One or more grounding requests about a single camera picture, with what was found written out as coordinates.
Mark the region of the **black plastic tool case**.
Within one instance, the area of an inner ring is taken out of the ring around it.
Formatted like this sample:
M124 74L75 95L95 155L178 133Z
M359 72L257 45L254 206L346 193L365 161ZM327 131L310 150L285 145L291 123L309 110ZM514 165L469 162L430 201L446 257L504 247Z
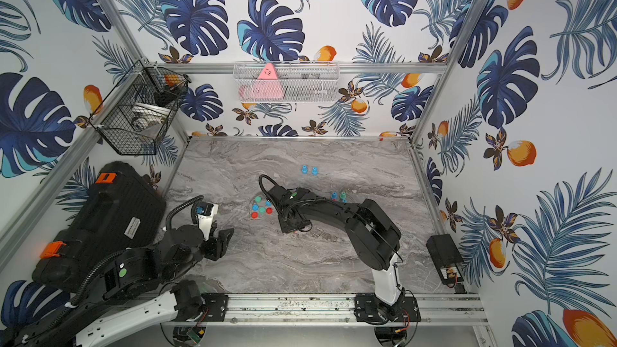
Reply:
M72 223L41 253L32 280L75 293L105 257L152 244L165 207L165 199L130 164L105 165Z

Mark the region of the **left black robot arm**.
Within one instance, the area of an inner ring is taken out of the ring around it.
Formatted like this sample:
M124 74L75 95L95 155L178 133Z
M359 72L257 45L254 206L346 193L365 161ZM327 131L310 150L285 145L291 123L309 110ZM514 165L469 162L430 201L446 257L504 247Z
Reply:
M206 302L185 279L203 260L226 255L234 229L220 230L217 205L201 195L172 209L152 245L107 255L67 300L27 324L3 331L3 346L105 346L167 321L202 321Z

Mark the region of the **black power supply box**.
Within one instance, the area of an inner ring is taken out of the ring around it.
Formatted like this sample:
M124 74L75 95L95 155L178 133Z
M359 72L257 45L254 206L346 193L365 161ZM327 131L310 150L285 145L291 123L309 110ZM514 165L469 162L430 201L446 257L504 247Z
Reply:
M433 235L426 243L441 283L456 294L466 294L462 276L463 257L450 235Z

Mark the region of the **pink triangle card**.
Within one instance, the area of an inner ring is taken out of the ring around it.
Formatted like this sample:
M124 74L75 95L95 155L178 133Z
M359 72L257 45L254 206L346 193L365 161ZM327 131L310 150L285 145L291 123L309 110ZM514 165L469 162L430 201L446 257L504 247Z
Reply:
M274 64L267 63L258 78L251 84L251 98L258 101L273 101L284 98L284 90L279 81Z

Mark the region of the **clear mesh wall tray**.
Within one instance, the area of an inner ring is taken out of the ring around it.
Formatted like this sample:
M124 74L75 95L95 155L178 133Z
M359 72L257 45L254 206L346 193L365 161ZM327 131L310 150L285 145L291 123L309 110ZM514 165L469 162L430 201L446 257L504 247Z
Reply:
M251 84L267 63L274 64L284 90L284 98L258 101L251 98ZM340 67L337 62L237 62L233 78L239 83L239 99L250 103L318 103L338 97Z

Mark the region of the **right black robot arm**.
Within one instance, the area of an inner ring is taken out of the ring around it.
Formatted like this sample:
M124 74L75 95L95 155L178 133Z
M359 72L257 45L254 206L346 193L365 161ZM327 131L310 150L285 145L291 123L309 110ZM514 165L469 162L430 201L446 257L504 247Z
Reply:
M403 263L399 253L402 233L377 202L339 202L306 188L286 189L266 174L258 177L258 185L276 210L285 234L308 232L315 221L347 234L374 279L374 293L366 296L369 303L354 309L358 321L385 325L409 319L411 313L403 308L405 288L398 277L398 266Z

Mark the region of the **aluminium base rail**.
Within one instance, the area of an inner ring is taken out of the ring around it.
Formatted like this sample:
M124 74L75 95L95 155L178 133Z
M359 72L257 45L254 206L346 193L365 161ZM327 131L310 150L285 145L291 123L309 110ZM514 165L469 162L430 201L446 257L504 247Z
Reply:
M480 297L472 294L408 294L405 311L389 322L395 325L487 326ZM221 326L370 326L384 323L371 299L355 294L228 293L222 305L208 305L204 321L165 321L164 325Z

